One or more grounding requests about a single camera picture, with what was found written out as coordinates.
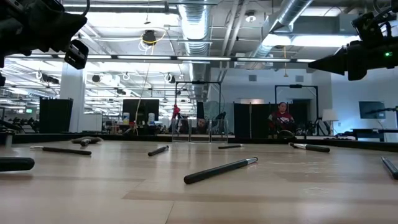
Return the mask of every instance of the table surface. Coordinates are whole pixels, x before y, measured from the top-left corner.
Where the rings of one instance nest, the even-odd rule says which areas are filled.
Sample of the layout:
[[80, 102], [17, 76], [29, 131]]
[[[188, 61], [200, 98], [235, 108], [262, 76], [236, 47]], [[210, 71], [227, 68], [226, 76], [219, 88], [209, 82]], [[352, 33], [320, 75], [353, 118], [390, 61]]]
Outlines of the table surface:
[[[147, 156], [166, 144], [169, 151]], [[30, 144], [0, 148], [0, 156], [35, 159], [31, 171], [0, 174], [1, 223], [397, 223], [398, 182], [380, 156], [398, 165], [398, 154], [219, 145], [105, 141], [85, 149], [91, 157], [32, 151]], [[185, 175], [254, 156], [256, 164], [183, 182]]]

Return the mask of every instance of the person in red shirt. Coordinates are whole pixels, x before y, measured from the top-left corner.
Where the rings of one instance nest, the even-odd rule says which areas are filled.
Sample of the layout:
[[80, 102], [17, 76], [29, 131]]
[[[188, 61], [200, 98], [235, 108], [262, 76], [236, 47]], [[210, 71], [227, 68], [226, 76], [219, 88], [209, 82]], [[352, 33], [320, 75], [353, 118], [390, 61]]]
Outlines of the person in red shirt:
[[177, 105], [174, 105], [174, 110], [173, 110], [173, 119], [175, 119], [177, 116], [180, 118], [180, 108], [178, 108]]
[[281, 102], [278, 104], [278, 111], [269, 115], [270, 128], [277, 128], [281, 130], [291, 130], [294, 124], [293, 116], [286, 112], [287, 104]]

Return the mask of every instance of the black stick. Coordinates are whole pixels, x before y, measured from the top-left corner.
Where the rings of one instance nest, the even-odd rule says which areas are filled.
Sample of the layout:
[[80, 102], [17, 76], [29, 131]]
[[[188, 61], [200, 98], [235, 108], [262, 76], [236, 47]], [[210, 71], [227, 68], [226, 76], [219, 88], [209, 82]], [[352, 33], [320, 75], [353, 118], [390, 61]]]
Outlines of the black stick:
[[328, 147], [322, 147], [322, 146], [314, 146], [310, 144], [296, 144], [296, 143], [289, 143], [290, 146], [293, 148], [297, 149], [306, 149], [309, 151], [315, 151], [315, 152], [330, 152], [330, 148]]
[[83, 150], [73, 150], [73, 149], [57, 149], [52, 147], [43, 147], [43, 151], [46, 152], [65, 152], [65, 153], [74, 153], [79, 155], [89, 156], [91, 155], [90, 151], [83, 151]]
[[236, 148], [236, 147], [243, 147], [243, 145], [240, 144], [237, 146], [218, 146], [218, 149], [232, 149], [232, 148]]
[[154, 155], [156, 155], [158, 153], [161, 153], [161, 152], [164, 152], [164, 151], [166, 151], [168, 149], [169, 149], [169, 146], [160, 147], [160, 148], [158, 148], [158, 149], [156, 149], [156, 150], [154, 150], [152, 152], [148, 152], [148, 156], [154, 156]]
[[35, 166], [32, 158], [0, 157], [0, 172], [31, 170]]
[[389, 159], [387, 159], [385, 157], [381, 157], [381, 161], [383, 161], [384, 165], [390, 171], [391, 176], [395, 180], [398, 180], [398, 169], [393, 165], [393, 163]]
[[257, 157], [253, 157], [250, 159], [242, 159], [240, 161], [232, 162], [230, 164], [226, 164], [226, 165], [222, 165], [222, 166], [215, 167], [212, 169], [200, 171], [200, 172], [197, 172], [194, 174], [186, 175], [184, 177], [184, 182], [186, 184], [193, 184], [195, 182], [205, 180], [205, 179], [213, 177], [215, 175], [222, 174], [222, 173], [225, 173], [225, 172], [228, 172], [231, 170], [238, 169], [240, 167], [247, 166], [249, 164], [252, 164], [253, 162], [257, 162], [257, 160], [258, 160]]
[[85, 147], [85, 146], [89, 145], [90, 142], [91, 142], [90, 139], [83, 139], [80, 141], [80, 145]]

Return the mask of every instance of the silver rod tip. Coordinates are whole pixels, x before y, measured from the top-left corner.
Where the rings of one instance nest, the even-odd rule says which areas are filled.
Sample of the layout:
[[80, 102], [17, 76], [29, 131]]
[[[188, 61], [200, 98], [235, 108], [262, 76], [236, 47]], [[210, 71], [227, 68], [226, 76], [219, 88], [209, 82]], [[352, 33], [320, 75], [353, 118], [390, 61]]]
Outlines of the silver rod tip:
[[246, 161], [248, 162], [248, 165], [252, 164], [253, 162], [257, 162], [258, 160], [259, 160], [259, 158], [257, 158], [257, 157], [246, 159]]

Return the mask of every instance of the white column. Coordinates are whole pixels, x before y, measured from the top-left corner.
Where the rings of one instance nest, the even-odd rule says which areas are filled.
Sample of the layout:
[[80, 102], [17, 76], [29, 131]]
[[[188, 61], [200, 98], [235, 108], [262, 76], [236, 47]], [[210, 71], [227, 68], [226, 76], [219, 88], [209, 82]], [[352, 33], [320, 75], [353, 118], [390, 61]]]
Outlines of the white column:
[[62, 67], [60, 99], [73, 99], [70, 132], [82, 132], [85, 112], [86, 73], [64, 63]]

